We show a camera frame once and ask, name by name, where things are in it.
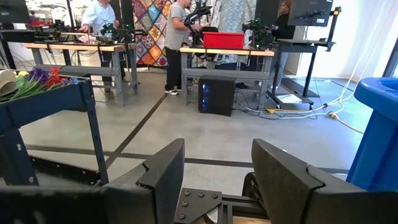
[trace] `white sneaker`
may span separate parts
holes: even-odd
[[[172,96],[177,96],[177,95],[178,95],[178,93],[177,93],[177,92],[174,92],[173,90],[169,90],[169,91],[165,90],[164,92],[165,92],[166,94],[169,94],[169,95],[172,95]]]

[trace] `white shirt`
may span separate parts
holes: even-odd
[[[95,1],[86,9],[81,24],[89,24],[93,27],[93,33],[101,35],[101,30],[105,24],[113,24],[116,20],[113,8],[110,4],[104,7],[100,2]]]

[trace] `computer tower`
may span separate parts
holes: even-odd
[[[201,77],[198,91],[199,112],[231,116],[235,81],[235,78],[228,77]]]

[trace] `black pants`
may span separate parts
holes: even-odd
[[[99,53],[99,59],[101,61],[101,67],[109,68],[109,66],[111,65],[111,62],[112,62],[112,52]],[[122,78],[124,78],[126,76],[126,73],[124,72],[124,67],[122,65],[122,61],[120,61],[120,69],[122,72]],[[103,82],[111,82],[112,77],[102,77],[102,81]]]
[[[181,52],[166,47],[167,80],[165,90],[173,90],[175,86],[181,90]]]

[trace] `metal plate with holes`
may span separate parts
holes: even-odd
[[[183,188],[175,212],[174,223],[194,222],[221,204],[222,198],[221,192]]]

